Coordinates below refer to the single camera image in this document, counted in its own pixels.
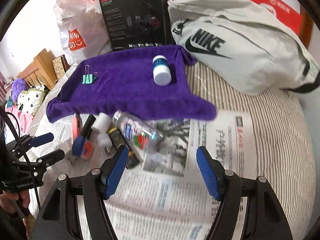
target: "red box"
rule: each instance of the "red box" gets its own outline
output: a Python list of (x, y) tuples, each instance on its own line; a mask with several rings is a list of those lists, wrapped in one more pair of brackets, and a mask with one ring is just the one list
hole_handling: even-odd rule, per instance
[(250, 0), (270, 11), (279, 21), (291, 28), (297, 35), (300, 32), (302, 16), (281, 0)]

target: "clear plastic bottle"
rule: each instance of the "clear plastic bottle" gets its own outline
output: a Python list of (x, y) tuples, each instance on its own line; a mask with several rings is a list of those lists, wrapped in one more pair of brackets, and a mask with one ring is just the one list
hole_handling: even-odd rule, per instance
[(158, 145), (164, 140), (161, 132), (132, 114), (118, 110), (113, 115), (112, 122), (127, 140), (141, 150), (157, 152)]

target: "wooden bed frame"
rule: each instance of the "wooden bed frame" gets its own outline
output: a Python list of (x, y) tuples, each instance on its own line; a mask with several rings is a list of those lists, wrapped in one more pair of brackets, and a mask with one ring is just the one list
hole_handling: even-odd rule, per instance
[(30, 86), (46, 85), (52, 90), (57, 80), (52, 60), (54, 60), (52, 52), (47, 52), (46, 49), (43, 49), (34, 57), (34, 61), (20, 72), (17, 77), (23, 78)]

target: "purple plush pillow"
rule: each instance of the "purple plush pillow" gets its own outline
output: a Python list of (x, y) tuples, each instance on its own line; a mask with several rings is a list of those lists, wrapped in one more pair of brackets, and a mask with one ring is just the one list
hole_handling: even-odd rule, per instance
[(25, 82), (24, 79), (22, 78), (17, 78), (13, 83), (12, 83), (12, 101), (17, 102), (18, 96), (23, 90), (28, 91), (30, 86), (28, 85), (27, 82)]

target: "nike swoosh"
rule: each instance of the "nike swoosh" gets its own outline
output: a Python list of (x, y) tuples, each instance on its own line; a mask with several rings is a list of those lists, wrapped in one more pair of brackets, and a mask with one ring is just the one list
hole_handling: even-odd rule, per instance
[(201, 54), (209, 54), (209, 55), (212, 55), (212, 56), (225, 57), (225, 58), (228, 58), (228, 59), (232, 59), (231, 57), (227, 57), (227, 56), (224, 56), (224, 55), (221, 55), (221, 54), (218, 54), (218, 53), (212, 53), (212, 52), (210, 52), (208, 50), (205, 50), (205, 49), (196, 48), (196, 47), (192, 46), (192, 44), (190, 42), (190, 39), (191, 39), (191, 37), (186, 42), (186, 49), (188, 51), (190, 51), (190, 52), (201, 53)]

